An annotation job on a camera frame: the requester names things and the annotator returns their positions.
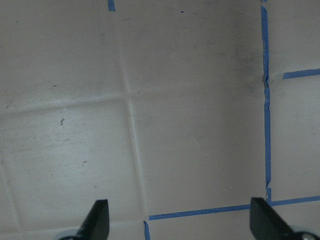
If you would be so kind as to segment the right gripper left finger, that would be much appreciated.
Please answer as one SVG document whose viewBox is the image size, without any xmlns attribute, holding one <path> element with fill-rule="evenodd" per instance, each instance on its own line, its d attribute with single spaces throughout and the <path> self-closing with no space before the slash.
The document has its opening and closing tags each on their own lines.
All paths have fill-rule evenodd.
<svg viewBox="0 0 320 240">
<path fill-rule="evenodd" d="M 96 200 L 84 222 L 73 237 L 75 240 L 107 240 L 110 233 L 107 199 Z"/>
</svg>

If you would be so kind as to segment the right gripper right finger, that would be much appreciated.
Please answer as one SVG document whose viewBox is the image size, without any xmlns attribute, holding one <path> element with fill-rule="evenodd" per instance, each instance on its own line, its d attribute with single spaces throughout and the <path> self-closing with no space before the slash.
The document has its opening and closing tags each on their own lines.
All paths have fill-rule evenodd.
<svg viewBox="0 0 320 240">
<path fill-rule="evenodd" d="M 256 240 L 318 240 L 308 231 L 293 230 L 261 197 L 250 200 L 249 228 Z"/>
</svg>

